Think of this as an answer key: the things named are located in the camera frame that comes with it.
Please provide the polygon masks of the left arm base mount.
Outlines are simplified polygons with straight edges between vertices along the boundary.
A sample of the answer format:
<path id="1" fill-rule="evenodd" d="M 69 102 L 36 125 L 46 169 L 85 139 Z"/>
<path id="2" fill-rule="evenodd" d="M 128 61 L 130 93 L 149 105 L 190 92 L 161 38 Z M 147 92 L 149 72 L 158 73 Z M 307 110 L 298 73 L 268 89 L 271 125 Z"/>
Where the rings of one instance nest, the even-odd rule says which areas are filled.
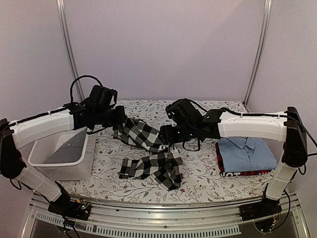
<path id="1" fill-rule="evenodd" d="M 71 200 L 68 197 L 61 197 L 50 202 L 48 211 L 67 218 L 87 221 L 91 213 L 91 202 L 84 201 L 83 198 Z"/>

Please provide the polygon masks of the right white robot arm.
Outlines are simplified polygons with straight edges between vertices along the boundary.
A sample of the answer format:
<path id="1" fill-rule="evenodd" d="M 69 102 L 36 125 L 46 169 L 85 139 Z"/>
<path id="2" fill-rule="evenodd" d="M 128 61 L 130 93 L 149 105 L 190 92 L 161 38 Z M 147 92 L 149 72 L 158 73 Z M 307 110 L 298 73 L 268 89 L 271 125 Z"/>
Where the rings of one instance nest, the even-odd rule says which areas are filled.
<path id="1" fill-rule="evenodd" d="M 265 189 L 264 199 L 256 206 L 260 216 L 267 216 L 275 209 L 278 200 L 295 171 L 308 160 L 307 132 L 296 108 L 273 114 L 236 113 L 227 108 L 212 109 L 204 115 L 195 108 L 170 106 L 168 118 L 175 126 L 160 127 L 163 144 L 186 142 L 191 139 L 255 137 L 283 142 L 283 154 L 273 178 Z"/>

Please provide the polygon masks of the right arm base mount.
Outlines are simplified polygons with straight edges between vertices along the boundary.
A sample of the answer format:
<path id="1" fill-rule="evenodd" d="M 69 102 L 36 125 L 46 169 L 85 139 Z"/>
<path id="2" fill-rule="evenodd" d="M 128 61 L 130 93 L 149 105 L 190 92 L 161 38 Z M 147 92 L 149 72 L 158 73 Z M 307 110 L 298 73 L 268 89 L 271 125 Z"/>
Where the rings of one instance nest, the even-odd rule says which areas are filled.
<path id="1" fill-rule="evenodd" d="M 262 233 L 268 233 L 275 227 L 282 211 L 279 200 L 262 198 L 259 202 L 244 204 L 239 207 L 242 221 L 256 220 L 255 227 Z"/>

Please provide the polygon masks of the black white plaid shirt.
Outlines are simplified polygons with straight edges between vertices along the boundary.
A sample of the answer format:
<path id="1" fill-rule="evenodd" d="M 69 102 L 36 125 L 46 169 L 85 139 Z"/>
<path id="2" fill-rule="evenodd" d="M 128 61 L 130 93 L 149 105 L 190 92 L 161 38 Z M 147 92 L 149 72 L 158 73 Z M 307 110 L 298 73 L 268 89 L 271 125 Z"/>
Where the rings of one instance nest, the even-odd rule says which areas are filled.
<path id="1" fill-rule="evenodd" d="M 159 138 L 159 131 L 140 119 L 127 118 L 113 128 L 113 137 L 126 145 L 145 149 L 150 154 L 139 159 L 122 159 L 120 179 L 146 179 L 152 177 L 168 191 L 181 186 L 183 160 L 179 151 L 168 153 L 168 145 Z"/>

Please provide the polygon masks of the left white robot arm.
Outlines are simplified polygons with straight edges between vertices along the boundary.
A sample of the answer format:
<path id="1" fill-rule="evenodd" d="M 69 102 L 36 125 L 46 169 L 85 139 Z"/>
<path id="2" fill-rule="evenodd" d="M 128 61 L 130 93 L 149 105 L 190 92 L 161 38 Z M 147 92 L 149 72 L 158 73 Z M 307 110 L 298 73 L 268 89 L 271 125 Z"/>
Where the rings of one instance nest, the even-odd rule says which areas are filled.
<path id="1" fill-rule="evenodd" d="M 73 203 L 59 180 L 90 177 L 96 137 L 95 125 L 123 123 L 123 106 L 90 110 L 71 103 L 32 118 L 0 121 L 0 173 L 54 202 L 63 215 Z"/>

